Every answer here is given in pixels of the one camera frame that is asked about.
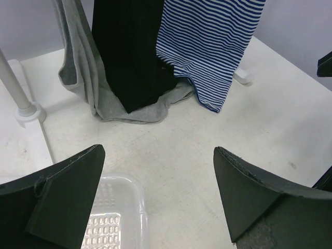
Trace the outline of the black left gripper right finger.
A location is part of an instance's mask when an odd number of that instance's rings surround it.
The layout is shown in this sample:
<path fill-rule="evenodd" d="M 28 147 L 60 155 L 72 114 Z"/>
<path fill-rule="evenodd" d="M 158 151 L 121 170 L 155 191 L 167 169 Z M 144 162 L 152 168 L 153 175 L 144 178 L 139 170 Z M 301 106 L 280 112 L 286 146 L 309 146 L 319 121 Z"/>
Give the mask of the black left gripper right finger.
<path fill-rule="evenodd" d="M 331 248 L 331 170 L 307 187 L 216 147 L 214 170 L 237 248 Z"/>

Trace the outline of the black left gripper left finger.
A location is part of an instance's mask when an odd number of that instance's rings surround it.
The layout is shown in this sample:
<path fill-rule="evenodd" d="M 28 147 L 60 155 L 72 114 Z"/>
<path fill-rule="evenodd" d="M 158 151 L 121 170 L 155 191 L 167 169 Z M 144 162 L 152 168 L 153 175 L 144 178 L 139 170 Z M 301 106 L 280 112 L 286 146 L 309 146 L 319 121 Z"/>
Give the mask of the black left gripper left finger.
<path fill-rule="evenodd" d="M 1 248 L 81 248 L 104 160 L 97 144 L 1 184 Z"/>

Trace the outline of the black tank top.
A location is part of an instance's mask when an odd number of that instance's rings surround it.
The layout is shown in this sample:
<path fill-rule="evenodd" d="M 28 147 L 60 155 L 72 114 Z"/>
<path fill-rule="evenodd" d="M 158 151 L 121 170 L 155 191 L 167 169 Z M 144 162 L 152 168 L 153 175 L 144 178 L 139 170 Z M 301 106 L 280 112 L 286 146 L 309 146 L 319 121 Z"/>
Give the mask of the black tank top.
<path fill-rule="evenodd" d="M 163 1 L 94 1 L 92 35 L 107 82 L 127 113 L 174 89 L 173 67 L 156 54 Z"/>

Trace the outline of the blue white striped tank top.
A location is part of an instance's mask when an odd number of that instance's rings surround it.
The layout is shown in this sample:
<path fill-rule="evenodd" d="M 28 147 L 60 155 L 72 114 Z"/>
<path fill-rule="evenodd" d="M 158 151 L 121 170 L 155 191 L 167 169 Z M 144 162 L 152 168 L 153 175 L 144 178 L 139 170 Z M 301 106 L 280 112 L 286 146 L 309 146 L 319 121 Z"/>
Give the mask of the blue white striped tank top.
<path fill-rule="evenodd" d="M 198 102 L 219 113 L 265 1 L 165 1 L 157 56 L 187 78 Z"/>

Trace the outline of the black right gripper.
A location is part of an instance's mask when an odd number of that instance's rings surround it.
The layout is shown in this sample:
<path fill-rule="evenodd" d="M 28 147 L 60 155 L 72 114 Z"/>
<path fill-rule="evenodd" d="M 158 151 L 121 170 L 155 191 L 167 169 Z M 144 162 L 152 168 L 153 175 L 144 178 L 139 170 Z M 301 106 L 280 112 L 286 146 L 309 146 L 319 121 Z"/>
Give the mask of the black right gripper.
<path fill-rule="evenodd" d="M 332 52 L 318 60 L 316 75 L 317 77 L 332 77 Z"/>

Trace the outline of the white plastic basket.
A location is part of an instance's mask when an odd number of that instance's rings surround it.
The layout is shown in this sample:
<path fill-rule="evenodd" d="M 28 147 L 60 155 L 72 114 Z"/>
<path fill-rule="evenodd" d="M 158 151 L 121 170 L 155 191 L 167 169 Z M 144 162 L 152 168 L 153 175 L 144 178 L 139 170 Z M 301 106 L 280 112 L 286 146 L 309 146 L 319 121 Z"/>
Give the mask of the white plastic basket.
<path fill-rule="evenodd" d="M 81 248 L 150 248 L 144 191 L 133 176 L 101 176 Z"/>

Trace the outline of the grey tank top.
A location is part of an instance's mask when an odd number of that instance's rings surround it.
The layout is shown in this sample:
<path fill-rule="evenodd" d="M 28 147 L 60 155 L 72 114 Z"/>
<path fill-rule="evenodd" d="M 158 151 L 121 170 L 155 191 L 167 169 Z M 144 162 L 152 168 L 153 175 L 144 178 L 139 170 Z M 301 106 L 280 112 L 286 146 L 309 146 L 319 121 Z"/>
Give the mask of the grey tank top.
<path fill-rule="evenodd" d="M 53 1 L 64 44 L 64 60 L 59 70 L 62 85 L 90 105 L 103 121 L 154 123 L 162 121 L 170 105 L 190 98 L 193 87 L 182 79 L 156 103 L 128 114 L 106 80 L 102 58 L 92 37 L 81 1 Z"/>

